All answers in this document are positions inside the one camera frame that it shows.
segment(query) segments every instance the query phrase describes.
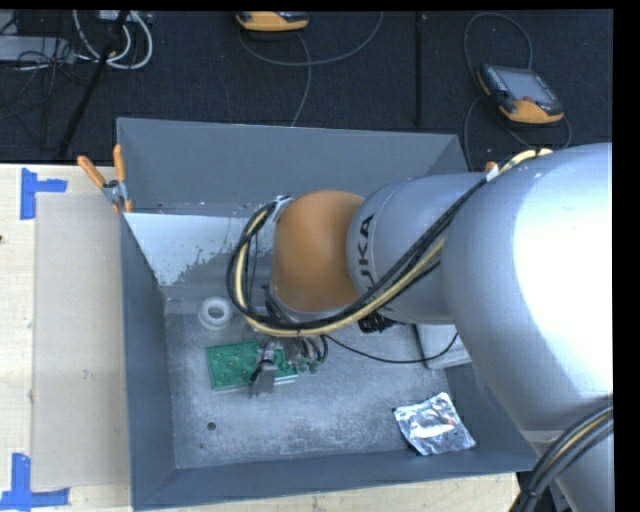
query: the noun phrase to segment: yellow cable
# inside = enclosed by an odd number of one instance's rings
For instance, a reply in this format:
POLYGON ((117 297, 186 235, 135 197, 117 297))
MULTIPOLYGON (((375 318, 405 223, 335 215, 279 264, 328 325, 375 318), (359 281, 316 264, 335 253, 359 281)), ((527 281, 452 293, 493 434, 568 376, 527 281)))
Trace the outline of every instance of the yellow cable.
MULTIPOLYGON (((524 160, 528 160, 529 158, 534 158, 540 155, 547 155, 551 152, 552 151, 550 149, 541 149, 539 151, 530 149, 527 151, 523 151, 522 153, 519 153, 516 156, 514 156, 505 165, 503 165, 498 170, 498 173, 502 174, 508 171, 509 169, 513 168, 514 166, 518 165, 519 163, 523 162, 524 160)), ((253 234, 253 230, 255 229, 255 227, 258 225, 258 223, 262 221, 262 219, 264 219, 266 215, 267 215, 267 212, 264 211, 260 215, 258 215, 256 219, 254 219, 253 223, 251 224, 251 226, 249 226, 249 229, 247 230, 247 233, 249 235, 253 234)), ((246 318, 249 325, 253 326, 259 331, 269 334, 270 336, 275 336, 280 338, 295 338, 299 336, 316 336, 316 335, 325 334, 325 333, 334 331, 336 329, 340 329, 342 327, 349 325, 352 322, 356 322, 361 318, 364 318, 369 313, 375 311, 376 309, 381 307, 383 304, 393 299, 398 293, 400 293, 404 288, 406 288, 414 279, 416 279, 422 273, 422 271, 429 265, 429 263, 431 263, 440 254, 440 251, 442 251, 442 248, 444 247, 444 241, 445 241, 445 237, 441 237, 437 242, 435 242, 431 250, 425 256, 423 256, 418 261, 418 263, 416 263, 416 265, 409 272, 407 272, 407 274, 405 274, 395 284, 393 284, 387 290, 385 290, 385 292, 382 293, 379 297, 375 298, 369 304, 366 304, 365 306, 361 307, 359 310, 352 313, 351 315, 341 320, 338 320, 337 322, 327 324, 322 327, 311 328, 311 329, 285 329, 285 328, 272 327, 268 324, 259 322, 244 313, 243 315, 246 318)), ((243 244, 242 247, 240 248, 240 251, 238 252, 238 261, 236 264, 236 272, 234 276, 234 288, 235 288, 237 300, 238 300, 238 303, 244 308, 247 307, 247 304, 245 302, 244 293, 242 292, 242 272, 240 271, 240 269, 243 268, 244 266, 244 260, 247 256, 247 247, 248 247, 247 243, 243 244)))

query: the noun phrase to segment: foil wrapper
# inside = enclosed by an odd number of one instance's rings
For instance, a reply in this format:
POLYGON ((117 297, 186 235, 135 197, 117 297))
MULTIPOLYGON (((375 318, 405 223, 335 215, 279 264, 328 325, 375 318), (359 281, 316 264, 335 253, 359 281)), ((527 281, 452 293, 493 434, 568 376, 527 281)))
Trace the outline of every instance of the foil wrapper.
POLYGON ((476 445, 447 393, 393 410, 406 440, 422 455, 466 450, 476 445))

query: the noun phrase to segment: handheld device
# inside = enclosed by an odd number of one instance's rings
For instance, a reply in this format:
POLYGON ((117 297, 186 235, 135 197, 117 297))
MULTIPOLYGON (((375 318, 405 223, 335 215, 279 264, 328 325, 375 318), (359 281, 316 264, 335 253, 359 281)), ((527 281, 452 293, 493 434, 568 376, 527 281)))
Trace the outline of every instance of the handheld device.
POLYGON ((484 64, 477 78, 498 113, 513 126, 549 126, 564 117, 556 93, 531 69, 484 64))

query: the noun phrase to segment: white cable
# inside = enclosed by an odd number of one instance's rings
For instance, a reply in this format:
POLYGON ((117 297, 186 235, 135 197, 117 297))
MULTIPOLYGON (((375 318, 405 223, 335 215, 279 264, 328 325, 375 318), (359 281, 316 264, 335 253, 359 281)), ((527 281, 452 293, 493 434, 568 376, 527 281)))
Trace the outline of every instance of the white cable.
MULTIPOLYGON (((75 23, 76 26, 76 30, 78 31, 78 35, 80 36, 80 39, 82 40, 82 44, 85 46, 85 48, 87 50, 89 50, 89 53, 91 53, 91 55, 93 55, 93 57, 87 57, 86 55, 82 55, 82 54, 77 54, 77 57, 83 60, 90 60, 92 62, 96 62, 100 59, 100 54, 93 48, 93 46, 91 46, 91 44, 89 43, 89 40, 87 39, 87 36, 85 36, 82 27, 80 27, 80 19, 78 18, 78 10, 77 9, 73 9, 71 11, 72 15, 73 15, 73 21, 75 23)), ((127 38, 127 45, 125 47, 125 49, 122 51, 122 53, 120 53, 120 55, 116 55, 115 57, 111 57, 110 59, 107 60, 107 64, 109 64, 110 62, 114 62, 117 60, 122 59, 123 57, 125 57, 127 55, 127 53, 129 53, 129 50, 131 49, 131 34, 129 33, 129 29, 126 26, 122 26, 122 29, 124 31, 124 34, 127 38)))
MULTIPOLYGON (((84 35, 84 32, 82 32, 82 28, 80 27, 80 20, 78 19, 78 11, 74 9, 72 13, 73 13, 73 19, 76 25, 76 29, 78 30, 78 34, 80 35, 80 39, 82 39, 82 43, 87 48, 87 50, 89 50, 89 52, 95 57, 95 59, 91 59, 90 57, 86 57, 84 55, 79 55, 78 57, 80 57, 81 59, 93 60, 95 62, 96 59, 100 58, 100 54, 89 44, 89 41, 84 35)), ((127 27, 123 25, 122 28, 127 37, 127 46, 120 55, 116 55, 115 57, 107 59, 107 65, 115 69, 123 69, 123 70, 140 69, 141 67, 147 65, 147 63, 151 60, 151 56, 153 55, 153 37, 151 36, 151 31, 149 30, 149 27, 144 22, 144 20, 140 17, 140 15, 138 14, 138 11, 131 11, 130 16, 138 25, 140 25, 140 27, 145 33, 145 36, 147 38, 147 46, 148 46, 147 54, 144 56, 144 58, 140 62, 136 64, 127 65, 127 64, 119 64, 117 62, 118 60, 121 60, 122 58, 124 58, 127 55, 127 53, 129 53, 129 50, 131 49, 131 34, 129 33, 129 30, 127 29, 127 27)))

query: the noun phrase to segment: white plastic ring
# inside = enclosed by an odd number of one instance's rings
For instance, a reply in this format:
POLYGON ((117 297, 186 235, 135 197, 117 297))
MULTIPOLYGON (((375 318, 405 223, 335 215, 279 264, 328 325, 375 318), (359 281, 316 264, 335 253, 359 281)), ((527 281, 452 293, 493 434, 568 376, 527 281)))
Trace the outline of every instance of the white plastic ring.
POLYGON ((204 300, 198 311, 200 323, 211 331, 224 329, 231 322, 232 316, 231 303, 222 297, 210 297, 204 300))

